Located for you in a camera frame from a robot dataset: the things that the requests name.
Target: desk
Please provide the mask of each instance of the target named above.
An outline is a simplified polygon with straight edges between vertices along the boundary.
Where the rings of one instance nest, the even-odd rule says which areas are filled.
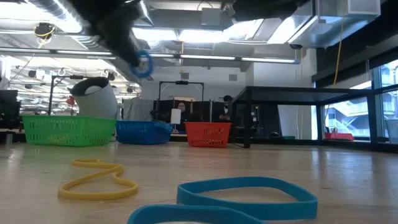
[[[323,144],[323,119],[325,115],[323,106],[333,103],[339,103],[355,98],[366,97],[368,100],[369,128],[371,130],[371,143],[377,143],[376,130],[376,105],[374,90],[352,90],[352,89],[332,89],[332,88],[289,88],[289,87],[267,87],[267,86],[247,86],[233,100],[232,114],[232,138],[236,139],[236,108],[238,104],[245,104],[244,109],[244,148],[250,148],[251,145],[251,106],[256,105],[307,105],[317,107],[317,127],[318,140],[315,144]]]

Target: blue rubber band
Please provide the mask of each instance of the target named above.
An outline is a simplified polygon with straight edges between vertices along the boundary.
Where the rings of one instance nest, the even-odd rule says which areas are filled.
[[[264,224],[245,213],[222,207],[189,205],[147,205],[138,208],[127,224],[203,222],[212,224]]]
[[[243,203],[211,198],[198,193],[241,187],[272,187],[297,202]],[[318,199],[307,190],[271,177],[235,177],[189,182],[178,186],[177,202],[184,205],[205,205],[232,208],[260,220],[301,220],[317,217]]]
[[[133,73],[138,78],[149,77],[149,75],[151,75],[152,72],[154,71],[154,61],[152,60],[152,57],[145,50],[137,51],[136,54],[137,54],[137,57],[139,57],[139,58],[142,58],[142,57],[148,58],[148,71],[139,72],[136,67],[130,65],[131,73]]]

